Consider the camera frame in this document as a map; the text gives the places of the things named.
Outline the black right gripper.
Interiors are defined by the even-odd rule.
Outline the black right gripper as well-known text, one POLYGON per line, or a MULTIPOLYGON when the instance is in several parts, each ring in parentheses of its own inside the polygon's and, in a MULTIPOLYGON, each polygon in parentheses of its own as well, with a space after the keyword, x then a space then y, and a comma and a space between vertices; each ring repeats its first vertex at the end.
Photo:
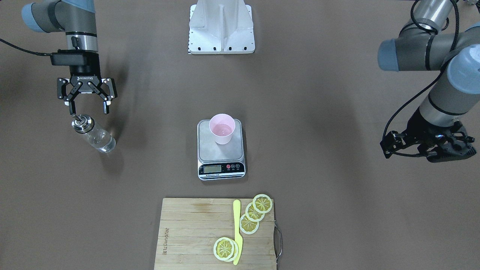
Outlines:
POLYGON ((57 98, 63 100, 69 107, 70 115, 76 114, 74 99, 79 93, 99 93, 103 99, 103 113, 110 113, 110 105, 113 99, 118 97, 115 80, 112 78, 101 79, 99 63, 86 65, 71 65, 70 80, 57 79, 57 98))

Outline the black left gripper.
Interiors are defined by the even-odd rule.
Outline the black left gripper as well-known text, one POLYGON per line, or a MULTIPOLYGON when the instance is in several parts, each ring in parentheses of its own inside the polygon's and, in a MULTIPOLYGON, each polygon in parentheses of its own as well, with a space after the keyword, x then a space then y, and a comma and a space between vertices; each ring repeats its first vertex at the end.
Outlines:
POLYGON ((419 154, 432 163, 459 161, 477 154, 473 142, 475 138, 468 136, 461 121, 452 126, 440 127, 430 123, 418 137, 419 154))

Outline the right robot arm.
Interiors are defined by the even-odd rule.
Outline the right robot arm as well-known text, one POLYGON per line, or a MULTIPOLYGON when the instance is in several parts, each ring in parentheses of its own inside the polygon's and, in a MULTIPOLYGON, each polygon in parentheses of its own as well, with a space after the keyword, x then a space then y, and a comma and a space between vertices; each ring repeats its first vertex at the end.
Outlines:
POLYGON ((92 0, 44 0, 22 8, 24 23, 41 33, 64 32, 67 49, 50 55, 53 66, 67 66, 70 78, 57 79, 57 98, 75 114, 74 100, 79 94, 97 94, 108 114, 117 97, 112 78, 101 76, 98 55, 96 11, 92 0))

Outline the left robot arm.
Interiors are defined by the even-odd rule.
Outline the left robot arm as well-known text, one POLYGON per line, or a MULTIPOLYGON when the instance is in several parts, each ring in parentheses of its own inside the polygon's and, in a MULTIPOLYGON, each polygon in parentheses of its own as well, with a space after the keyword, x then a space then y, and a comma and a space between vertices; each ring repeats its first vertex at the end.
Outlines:
POLYGON ((461 116, 479 102, 479 23, 459 31, 456 0, 417 0, 397 38, 383 41, 378 65, 384 71, 439 71, 420 93, 427 96, 403 132, 384 130, 379 145, 392 155, 425 157, 432 163, 476 154, 461 116))

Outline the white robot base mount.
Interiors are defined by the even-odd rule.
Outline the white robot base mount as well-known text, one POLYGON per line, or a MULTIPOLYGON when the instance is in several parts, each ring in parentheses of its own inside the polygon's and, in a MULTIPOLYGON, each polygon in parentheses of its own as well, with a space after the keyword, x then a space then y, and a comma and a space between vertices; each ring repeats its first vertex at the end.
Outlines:
POLYGON ((189 15, 188 53, 255 52, 252 7, 243 0, 199 0, 189 15))

